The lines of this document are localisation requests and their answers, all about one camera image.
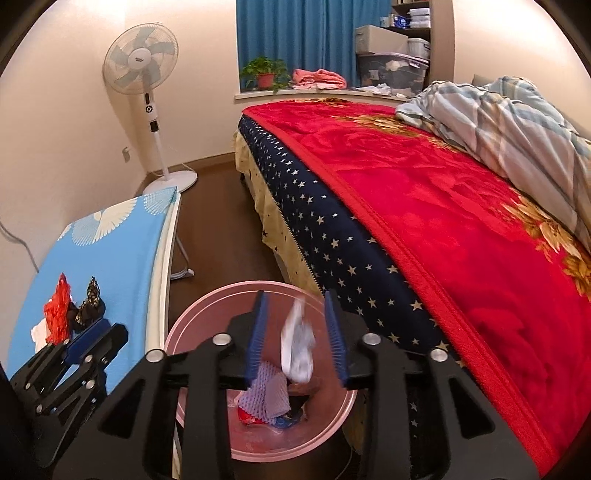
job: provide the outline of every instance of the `green leaves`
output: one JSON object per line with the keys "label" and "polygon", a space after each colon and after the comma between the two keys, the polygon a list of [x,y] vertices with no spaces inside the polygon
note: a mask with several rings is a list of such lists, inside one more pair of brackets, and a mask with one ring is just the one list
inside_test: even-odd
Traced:
{"label": "green leaves", "polygon": [[240,77],[248,79],[246,82],[246,88],[249,88],[254,84],[254,81],[258,75],[264,73],[275,74],[275,81],[271,86],[273,91],[277,91],[281,88],[287,87],[287,84],[291,80],[291,76],[287,73],[287,65],[285,61],[271,60],[268,57],[257,57],[251,60],[240,72]]}

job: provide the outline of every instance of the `red fabric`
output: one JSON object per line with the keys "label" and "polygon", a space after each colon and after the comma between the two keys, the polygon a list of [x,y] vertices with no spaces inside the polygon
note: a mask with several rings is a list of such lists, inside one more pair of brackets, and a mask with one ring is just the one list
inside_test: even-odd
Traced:
{"label": "red fabric", "polygon": [[254,417],[253,415],[245,412],[240,407],[238,407],[238,419],[244,425],[265,425],[265,422],[261,419]]}
{"label": "red fabric", "polygon": [[308,70],[295,69],[293,74],[294,88],[297,90],[308,88],[320,89],[343,89],[347,88],[347,80],[341,75],[330,70]]}
{"label": "red fabric", "polygon": [[591,304],[503,204],[518,195],[433,135],[336,116],[362,103],[277,102],[245,115],[318,175],[396,261],[541,475],[591,410]]}
{"label": "red fabric", "polygon": [[69,304],[70,285],[66,280],[66,276],[61,274],[57,282],[56,292],[43,307],[47,328],[50,331],[49,337],[46,338],[47,343],[57,345],[70,338],[70,329],[66,318]]}

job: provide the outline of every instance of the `cardboard box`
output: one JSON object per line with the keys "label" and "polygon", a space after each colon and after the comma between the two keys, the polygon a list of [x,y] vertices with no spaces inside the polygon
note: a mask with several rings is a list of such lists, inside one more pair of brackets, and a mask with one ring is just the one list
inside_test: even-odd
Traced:
{"label": "cardboard box", "polygon": [[408,53],[408,37],[375,25],[355,29],[355,53]]}

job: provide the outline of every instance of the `potted plant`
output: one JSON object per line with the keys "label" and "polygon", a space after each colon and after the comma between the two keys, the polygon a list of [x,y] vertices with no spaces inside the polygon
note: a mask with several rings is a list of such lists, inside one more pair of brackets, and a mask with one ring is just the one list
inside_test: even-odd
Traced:
{"label": "potted plant", "polygon": [[257,57],[242,69],[240,77],[247,78],[246,88],[254,84],[259,90],[285,88],[289,82],[287,66],[281,59],[271,60],[268,57]]}

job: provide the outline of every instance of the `pink plastic tub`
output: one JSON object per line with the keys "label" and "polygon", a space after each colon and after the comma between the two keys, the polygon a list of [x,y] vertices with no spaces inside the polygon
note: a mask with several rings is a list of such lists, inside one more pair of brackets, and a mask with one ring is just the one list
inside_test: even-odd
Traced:
{"label": "pink plastic tub", "polygon": [[[252,309],[258,290],[269,296],[269,318],[262,358],[280,366],[280,334],[294,298],[306,299],[305,319],[316,337],[313,350],[314,377],[320,390],[306,402],[307,420],[286,430],[267,426],[245,426],[238,420],[235,408],[228,408],[228,425],[232,457],[246,462],[277,462],[302,455],[327,440],[349,414],[356,392],[340,386],[330,354],[324,322],[324,300],[284,283],[249,281],[215,290],[193,303],[174,324],[164,349],[169,355],[194,349],[204,340],[224,332],[231,318]],[[228,391],[233,399],[237,391]],[[178,399],[177,420],[184,425],[186,392]]]}

